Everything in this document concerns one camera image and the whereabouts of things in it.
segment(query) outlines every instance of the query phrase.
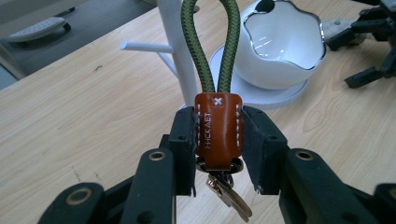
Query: brown leather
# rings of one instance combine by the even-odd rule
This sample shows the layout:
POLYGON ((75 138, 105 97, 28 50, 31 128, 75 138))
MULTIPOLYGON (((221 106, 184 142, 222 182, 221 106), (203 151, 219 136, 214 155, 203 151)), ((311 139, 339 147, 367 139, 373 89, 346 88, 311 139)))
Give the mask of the brown leather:
POLYGON ((231 160, 242 154, 242 99, 228 92, 203 92, 195 97, 199 118, 196 154, 207 171, 230 171, 231 160))

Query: metal key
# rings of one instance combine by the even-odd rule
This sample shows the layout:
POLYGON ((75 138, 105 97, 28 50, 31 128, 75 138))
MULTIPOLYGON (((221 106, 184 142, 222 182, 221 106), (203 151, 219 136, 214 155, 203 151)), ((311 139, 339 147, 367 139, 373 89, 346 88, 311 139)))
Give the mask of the metal key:
POLYGON ((231 188, 225 186, 218 181, 213 175, 209 175, 206 184, 212 189, 221 200, 227 205, 233 207, 239 216, 248 222, 248 218, 252 216, 251 209, 245 201, 231 188))

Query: stand base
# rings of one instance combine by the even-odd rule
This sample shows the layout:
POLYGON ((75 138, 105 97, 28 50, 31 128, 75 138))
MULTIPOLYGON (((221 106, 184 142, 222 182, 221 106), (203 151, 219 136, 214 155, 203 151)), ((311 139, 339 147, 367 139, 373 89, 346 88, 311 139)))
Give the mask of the stand base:
MULTIPOLYGON (((219 80, 219 70, 223 51, 224 47, 217 49, 209 62, 215 85, 217 85, 219 80)), ((244 105, 256 107, 260 110, 268 110, 293 103, 304 93, 307 84, 308 80, 285 90, 266 90, 247 83, 233 71, 231 90, 232 93, 239 94, 242 97, 244 105)))

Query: green cord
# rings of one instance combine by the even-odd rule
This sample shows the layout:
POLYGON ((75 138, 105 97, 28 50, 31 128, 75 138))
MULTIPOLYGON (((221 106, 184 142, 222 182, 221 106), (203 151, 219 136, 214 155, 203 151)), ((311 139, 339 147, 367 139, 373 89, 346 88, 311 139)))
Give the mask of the green cord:
MULTIPOLYGON (((192 59, 201 80, 202 90, 215 92, 212 73, 209 64, 199 42, 198 34, 195 31, 193 13, 197 0, 184 0, 181 7, 181 26, 186 38, 192 59)), ((233 62, 236 49, 238 47, 240 32, 239 8, 235 0, 220 0, 228 16, 228 31, 224 46, 224 53, 221 59, 219 72, 218 92, 230 92, 231 79, 233 75, 233 62)))

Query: gray floor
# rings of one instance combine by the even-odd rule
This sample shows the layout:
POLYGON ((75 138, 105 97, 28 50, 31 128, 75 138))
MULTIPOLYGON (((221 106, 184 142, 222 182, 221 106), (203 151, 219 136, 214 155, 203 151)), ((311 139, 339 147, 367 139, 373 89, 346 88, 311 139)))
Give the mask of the gray floor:
POLYGON ((59 29, 29 42, 25 48, 5 40, 0 43, 30 75, 151 9, 153 6, 142 0, 90 0, 76 6, 73 12, 58 15, 71 25, 68 33, 59 29))

